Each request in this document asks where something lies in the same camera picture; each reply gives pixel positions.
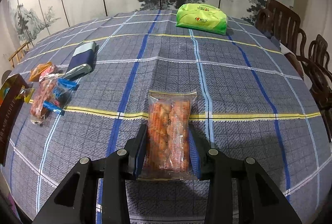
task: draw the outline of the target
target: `logo on tissue package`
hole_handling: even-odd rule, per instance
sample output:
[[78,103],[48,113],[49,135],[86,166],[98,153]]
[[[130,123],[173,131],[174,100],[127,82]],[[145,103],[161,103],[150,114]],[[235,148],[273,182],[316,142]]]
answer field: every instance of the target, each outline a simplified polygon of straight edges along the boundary
[[199,6],[199,7],[197,7],[197,9],[202,10],[202,11],[209,11],[209,9],[204,6]]
[[201,23],[207,22],[207,19],[203,19],[203,18],[199,18],[199,17],[196,17],[195,19],[197,22],[201,22]]

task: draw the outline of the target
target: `green plastic package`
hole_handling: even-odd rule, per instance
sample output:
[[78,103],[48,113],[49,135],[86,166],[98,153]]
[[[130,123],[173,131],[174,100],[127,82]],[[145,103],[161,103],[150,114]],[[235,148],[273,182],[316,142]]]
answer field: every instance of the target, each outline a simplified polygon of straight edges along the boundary
[[176,14],[176,26],[225,35],[227,15],[211,5],[187,3]]

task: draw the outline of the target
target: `white wall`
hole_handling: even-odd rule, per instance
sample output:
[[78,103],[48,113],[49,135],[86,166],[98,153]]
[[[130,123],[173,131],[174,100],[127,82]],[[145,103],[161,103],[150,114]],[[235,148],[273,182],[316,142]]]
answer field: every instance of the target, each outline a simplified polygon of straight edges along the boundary
[[7,0],[0,2],[0,79],[6,70],[11,70],[12,66],[8,58],[16,51],[15,47],[20,46],[13,25],[9,20]]
[[[306,56],[317,34],[321,34],[329,43],[327,50],[332,56],[332,0],[295,0],[293,10],[300,16],[301,28],[307,35]],[[332,70],[332,61],[329,62],[329,70]]]

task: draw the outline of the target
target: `silver bolt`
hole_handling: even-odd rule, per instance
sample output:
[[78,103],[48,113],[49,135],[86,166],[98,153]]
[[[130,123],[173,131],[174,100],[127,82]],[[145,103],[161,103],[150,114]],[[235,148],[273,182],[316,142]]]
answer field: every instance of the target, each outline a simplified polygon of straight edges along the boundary
[[81,164],[86,164],[88,162],[89,162],[89,158],[88,157],[83,157],[83,158],[80,159],[80,163]]
[[212,156],[218,155],[218,150],[217,150],[217,149],[214,149],[214,148],[211,148],[211,149],[209,150],[209,154],[212,155]]
[[252,157],[248,157],[248,158],[246,158],[246,162],[249,163],[249,164],[254,164],[255,163],[255,159],[252,158]]
[[126,151],[125,149],[119,149],[119,150],[117,151],[117,154],[118,154],[119,156],[123,156],[123,155],[127,154],[127,151]]

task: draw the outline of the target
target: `table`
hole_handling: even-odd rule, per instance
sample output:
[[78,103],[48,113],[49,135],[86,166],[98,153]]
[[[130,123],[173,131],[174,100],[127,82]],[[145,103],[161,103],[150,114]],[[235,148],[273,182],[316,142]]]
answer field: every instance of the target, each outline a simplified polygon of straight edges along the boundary
[[[50,60],[65,70],[80,43],[98,46],[94,70],[78,80],[63,116],[33,125],[24,104],[17,118],[2,172],[29,217],[81,157],[105,157],[135,137],[149,89],[197,90],[190,120],[199,134],[229,157],[258,160],[304,223],[323,204],[332,179],[326,130],[287,59],[241,19],[229,17],[226,36],[175,22],[172,10],[98,18],[40,41],[14,69],[26,79]],[[196,180],[127,182],[132,223],[203,223],[208,188]],[[100,203],[98,194],[97,223]]]

